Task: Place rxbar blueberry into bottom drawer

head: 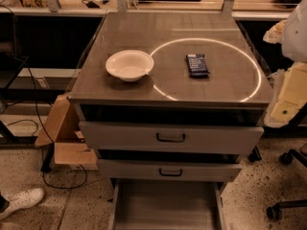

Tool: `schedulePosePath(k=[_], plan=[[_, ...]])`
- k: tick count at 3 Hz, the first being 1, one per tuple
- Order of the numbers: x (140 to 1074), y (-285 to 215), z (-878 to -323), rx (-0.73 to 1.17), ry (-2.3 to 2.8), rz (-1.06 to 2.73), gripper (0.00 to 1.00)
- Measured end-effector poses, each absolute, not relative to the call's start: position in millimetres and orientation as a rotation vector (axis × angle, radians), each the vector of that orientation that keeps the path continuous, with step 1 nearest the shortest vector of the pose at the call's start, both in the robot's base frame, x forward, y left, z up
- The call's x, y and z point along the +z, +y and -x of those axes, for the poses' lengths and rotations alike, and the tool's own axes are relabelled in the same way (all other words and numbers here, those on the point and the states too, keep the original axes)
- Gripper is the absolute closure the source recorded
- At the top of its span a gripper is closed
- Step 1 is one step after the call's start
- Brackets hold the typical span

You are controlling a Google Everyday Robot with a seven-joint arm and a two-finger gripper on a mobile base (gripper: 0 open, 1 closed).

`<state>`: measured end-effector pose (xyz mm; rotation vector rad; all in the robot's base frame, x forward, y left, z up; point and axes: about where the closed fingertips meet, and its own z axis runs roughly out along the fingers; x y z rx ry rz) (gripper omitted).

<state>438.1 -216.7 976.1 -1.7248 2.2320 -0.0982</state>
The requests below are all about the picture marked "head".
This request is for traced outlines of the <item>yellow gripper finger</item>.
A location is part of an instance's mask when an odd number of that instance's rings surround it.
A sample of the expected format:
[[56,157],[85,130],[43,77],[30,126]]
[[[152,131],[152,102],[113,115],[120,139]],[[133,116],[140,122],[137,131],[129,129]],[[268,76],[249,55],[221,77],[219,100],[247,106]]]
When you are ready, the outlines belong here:
[[283,41],[283,32],[285,29],[285,20],[281,20],[273,25],[268,31],[265,32],[263,40],[271,44],[281,44]]
[[288,124],[307,104],[307,63],[295,62],[284,74],[284,80],[271,117]]

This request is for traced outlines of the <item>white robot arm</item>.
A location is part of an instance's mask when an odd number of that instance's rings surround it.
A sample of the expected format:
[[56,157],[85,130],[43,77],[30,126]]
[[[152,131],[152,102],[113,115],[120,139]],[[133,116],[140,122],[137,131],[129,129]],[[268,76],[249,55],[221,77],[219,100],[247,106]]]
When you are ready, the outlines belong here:
[[273,98],[264,119],[267,127],[283,127],[307,104],[307,0],[266,31],[263,40],[280,43],[282,55],[294,62],[273,74]]

